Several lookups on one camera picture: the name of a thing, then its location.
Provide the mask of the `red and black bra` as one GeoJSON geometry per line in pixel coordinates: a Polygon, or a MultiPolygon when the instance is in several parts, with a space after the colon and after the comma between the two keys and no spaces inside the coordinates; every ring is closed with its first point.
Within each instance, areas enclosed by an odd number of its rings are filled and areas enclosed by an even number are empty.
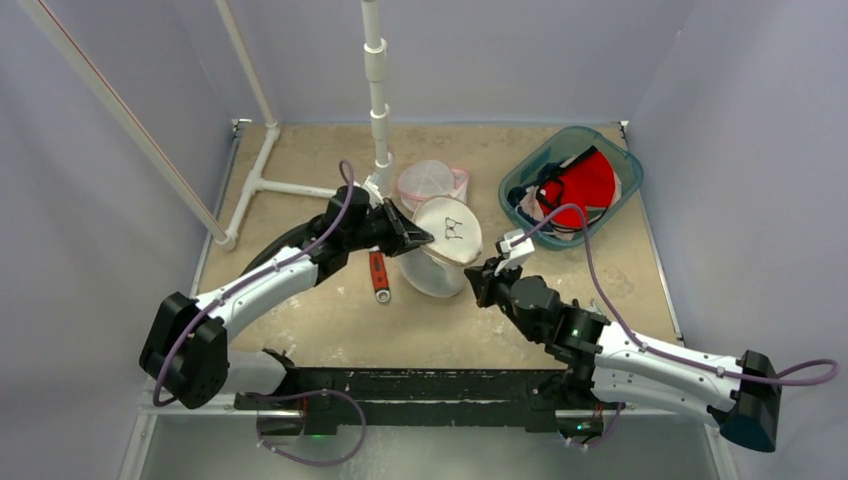
{"type": "Polygon", "coordinates": [[[590,146],[560,163],[546,164],[525,189],[520,206],[530,219],[538,222],[561,205],[574,204],[578,211],[562,211],[543,227],[544,231],[565,234],[581,228],[580,214],[590,226],[592,214],[599,220],[620,197],[618,175],[606,156],[596,146],[590,146]]]}

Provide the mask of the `pink-trimmed mesh laundry bag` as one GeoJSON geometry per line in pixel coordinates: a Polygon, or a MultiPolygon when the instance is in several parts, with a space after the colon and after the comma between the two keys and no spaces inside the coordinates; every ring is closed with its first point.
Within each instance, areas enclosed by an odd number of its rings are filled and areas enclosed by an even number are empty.
{"type": "Polygon", "coordinates": [[[419,203],[436,196],[448,196],[459,201],[467,200],[470,173],[461,168],[452,168],[431,159],[406,168],[397,179],[397,190],[401,199],[413,210],[419,203]]]}

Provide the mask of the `red-handled adjustable wrench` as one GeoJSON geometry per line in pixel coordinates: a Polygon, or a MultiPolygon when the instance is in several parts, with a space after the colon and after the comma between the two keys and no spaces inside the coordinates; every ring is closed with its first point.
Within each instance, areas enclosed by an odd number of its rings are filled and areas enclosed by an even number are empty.
{"type": "Polygon", "coordinates": [[[369,251],[369,269],[375,298],[380,304],[391,300],[391,290],[383,253],[379,249],[369,251]]]}

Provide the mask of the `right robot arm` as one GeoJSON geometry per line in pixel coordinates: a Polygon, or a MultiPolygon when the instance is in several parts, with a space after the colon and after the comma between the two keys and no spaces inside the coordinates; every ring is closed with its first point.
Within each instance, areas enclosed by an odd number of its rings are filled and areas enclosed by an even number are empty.
{"type": "Polygon", "coordinates": [[[708,354],[629,336],[620,323],[563,301],[541,277],[519,267],[497,271],[497,262],[464,271],[477,305],[497,307],[527,341],[569,367],[561,381],[569,404],[595,399],[675,412],[737,446],[775,451],[782,389],[766,355],[708,354]]]}

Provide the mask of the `teal plastic bin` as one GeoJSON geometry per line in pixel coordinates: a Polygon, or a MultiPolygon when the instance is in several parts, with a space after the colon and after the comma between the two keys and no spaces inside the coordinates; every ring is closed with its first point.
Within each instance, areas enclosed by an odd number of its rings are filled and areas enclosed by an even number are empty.
{"type": "MultiPolygon", "coordinates": [[[[590,146],[596,146],[606,156],[621,181],[620,200],[597,223],[591,227],[587,225],[588,232],[591,235],[595,234],[638,191],[644,172],[639,160],[629,151],[613,143],[599,131],[583,126],[561,129],[519,162],[502,179],[498,187],[498,201],[507,217],[519,228],[525,231],[531,230],[535,225],[522,219],[508,204],[509,190],[518,186],[529,186],[546,164],[560,163],[582,153],[590,146]]],[[[576,232],[562,234],[544,231],[543,227],[534,236],[534,242],[539,246],[550,250],[565,250],[584,243],[581,228],[576,232]]]]}

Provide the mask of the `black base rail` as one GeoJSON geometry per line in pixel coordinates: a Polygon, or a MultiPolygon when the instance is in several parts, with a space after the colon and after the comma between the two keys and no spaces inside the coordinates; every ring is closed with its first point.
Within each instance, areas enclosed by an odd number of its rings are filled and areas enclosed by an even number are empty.
{"type": "Polygon", "coordinates": [[[307,434],[341,425],[521,427],[555,432],[557,414],[594,410],[586,381],[561,369],[300,367],[271,398],[239,394],[239,410],[293,410],[307,434]]]}

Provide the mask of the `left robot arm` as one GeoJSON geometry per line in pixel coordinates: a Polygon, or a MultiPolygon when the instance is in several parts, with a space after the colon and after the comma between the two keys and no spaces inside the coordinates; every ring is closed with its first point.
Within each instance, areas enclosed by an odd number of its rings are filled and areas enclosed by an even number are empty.
{"type": "Polygon", "coordinates": [[[351,253],[378,248],[388,257],[433,242],[389,200],[370,203],[366,190],[340,187],[326,210],[284,233],[242,276],[190,298],[175,292],[160,304],[139,357],[155,380],[153,400],[199,408],[218,394],[258,394],[272,408],[297,399],[294,366],[274,351],[238,353],[230,343],[285,300],[318,286],[344,268],[351,253]]]}

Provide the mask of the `white PVC pipe frame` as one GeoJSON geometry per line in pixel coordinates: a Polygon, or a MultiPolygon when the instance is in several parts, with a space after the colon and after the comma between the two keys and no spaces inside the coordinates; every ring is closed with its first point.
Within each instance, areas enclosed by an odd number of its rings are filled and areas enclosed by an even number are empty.
{"type": "MultiPolygon", "coordinates": [[[[243,183],[227,227],[222,227],[218,220],[214,218],[211,211],[189,186],[187,180],[178,172],[164,150],[109,83],[105,75],[64,28],[49,6],[43,1],[20,1],[18,5],[39,27],[57,52],[83,80],[150,163],[160,172],[193,215],[207,229],[212,239],[223,249],[230,251],[235,247],[239,238],[240,227],[251,200],[259,192],[270,191],[326,199],[333,195],[333,191],[328,188],[271,181],[263,177],[270,154],[280,137],[281,127],[271,112],[270,102],[229,2],[216,1],[214,5],[265,121],[265,135],[254,164],[243,183]]],[[[385,95],[387,41],[383,38],[380,30],[379,4],[376,1],[362,1],[360,5],[365,34],[365,43],[363,44],[364,64],[370,92],[369,117],[371,135],[375,146],[374,172],[384,176],[390,186],[393,156],[388,148],[390,107],[385,95]]]]}

